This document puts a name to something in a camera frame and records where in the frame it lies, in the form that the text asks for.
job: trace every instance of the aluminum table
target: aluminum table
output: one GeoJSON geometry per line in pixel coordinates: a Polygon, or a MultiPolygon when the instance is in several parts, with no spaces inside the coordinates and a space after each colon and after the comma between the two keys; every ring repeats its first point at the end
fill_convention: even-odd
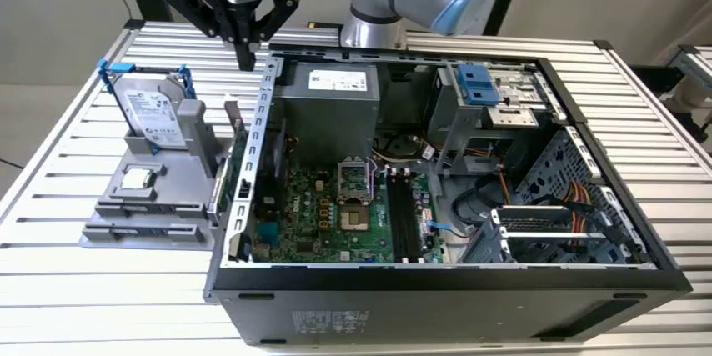
{"type": "MultiPolygon", "coordinates": [[[[336,46],[330,29],[283,29],[278,43],[336,46]]],[[[0,354],[712,354],[712,161],[616,52],[591,41],[443,38],[418,52],[548,58],[695,292],[586,343],[251,348],[202,291],[207,252],[83,249],[84,220],[126,151],[126,123],[91,75],[0,201],[0,354]]],[[[259,55],[264,60],[266,53],[259,55]]],[[[252,119],[260,74],[219,40],[179,23],[127,28],[111,61],[192,69],[206,119],[228,134],[226,95],[252,119]]]]}

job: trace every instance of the green circuit board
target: green circuit board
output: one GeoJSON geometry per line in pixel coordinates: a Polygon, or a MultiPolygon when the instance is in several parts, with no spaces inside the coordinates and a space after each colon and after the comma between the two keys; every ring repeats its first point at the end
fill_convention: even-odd
{"type": "MultiPolygon", "coordinates": [[[[424,178],[414,180],[414,191],[420,195],[427,193],[424,178]]],[[[272,243],[270,254],[259,255],[256,261],[394,263],[386,178],[382,174],[374,178],[374,200],[368,205],[339,204],[338,193],[336,168],[290,167],[279,240],[272,243]]],[[[422,211],[418,214],[420,223],[422,211]]],[[[426,263],[442,263],[438,236],[434,239],[434,251],[423,256],[426,263]]]]}

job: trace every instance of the power supply label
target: power supply label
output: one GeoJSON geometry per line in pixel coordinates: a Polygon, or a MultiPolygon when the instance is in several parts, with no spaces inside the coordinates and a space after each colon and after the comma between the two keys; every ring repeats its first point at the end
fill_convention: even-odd
{"type": "Polygon", "coordinates": [[[366,92],[368,90],[367,72],[312,70],[310,72],[310,89],[366,92]]]}
{"type": "Polygon", "coordinates": [[[292,318],[294,329],[298,333],[363,333],[367,328],[368,311],[295,311],[292,318]]]}
{"type": "Polygon", "coordinates": [[[154,91],[124,91],[131,114],[138,120],[146,138],[162,148],[186,146],[171,99],[154,91]]]}

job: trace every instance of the black cable on floor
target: black cable on floor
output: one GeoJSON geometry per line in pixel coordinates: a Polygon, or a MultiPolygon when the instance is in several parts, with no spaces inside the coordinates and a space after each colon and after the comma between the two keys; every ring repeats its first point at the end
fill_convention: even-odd
{"type": "Polygon", "coordinates": [[[20,168],[22,170],[24,170],[24,166],[18,164],[18,163],[14,163],[12,161],[10,160],[6,160],[4,158],[0,158],[0,163],[6,163],[8,166],[12,166],[15,168],[20,168]]]}

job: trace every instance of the motherboard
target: motherboard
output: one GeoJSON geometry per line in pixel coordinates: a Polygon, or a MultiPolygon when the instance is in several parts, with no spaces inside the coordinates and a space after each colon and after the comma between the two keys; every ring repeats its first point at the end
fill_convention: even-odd
{"type": "Polygon", "coordinates": [[[259,222],[256,262],[404,263],[402,244],[408,241],[418,253],[410,263],[442,263],[440,241],[424,221],[424,216],[435,219],[426,177],[414,174],[404,187],[407,199],[403,193],[394,203],[387,171],[360,168],[359,163],[290,166],[279,218],[259,222]]]}

